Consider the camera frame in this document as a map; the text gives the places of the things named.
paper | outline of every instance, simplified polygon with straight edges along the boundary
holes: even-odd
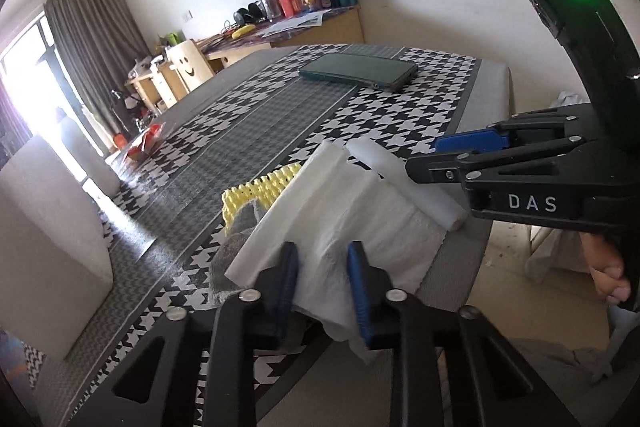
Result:
[[[322,10],[319,12],[305,13],[298,17],[291,19],[285,19],[283,21],[276,22],[274,25],[263,29],[257,35],[268,37],[269,35],[275,35],[276,33],[285,32],[297,28],[313,28],[315,26],[322,26],[322,16],[329,10]]]

green phone case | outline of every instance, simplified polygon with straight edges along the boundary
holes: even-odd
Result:
[[[398,91],[417,71],[416,64],[405,60],[328,53],[300,68],[299,74],[313,80]]]

curtain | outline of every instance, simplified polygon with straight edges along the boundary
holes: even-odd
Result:
[[[129,134],[124,104],[111,90],[124,90],[149,50],[124,0],[48,0],[44,13],[84,105],[112,136]]]
[[[31,131],[4,87],[0,76],[0,144],[13,156],[31,138]]]

sunlight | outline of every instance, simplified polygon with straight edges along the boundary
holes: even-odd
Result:
[[[84,191],[94,198],[95,202],[104,212],[105,216],[111,223],[113,232],[118,234],[119,240],[131,243],[135,248],[129,248],[127,251],[137,252],[137,256],[132,261],[138,261],[145,254],[148,248],[156,240],[156,236],[148,233],[140,223],[137,223],[132,217],[128,216],[117,204],[106,196],[93,180],[88,179],[82,185]]]
[[[40,134],[78,180],[86,173],[62,143],[56,108],[78,122],[46,61],[36,64],[44,51],[38,28],[27,31],[4,57],[5,86],[16,109],[33,134]]]

wooden chair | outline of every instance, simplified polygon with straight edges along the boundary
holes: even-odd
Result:
[[[201,86],[216,74],[191,39],[173,46],[166,54],[190,91]]]

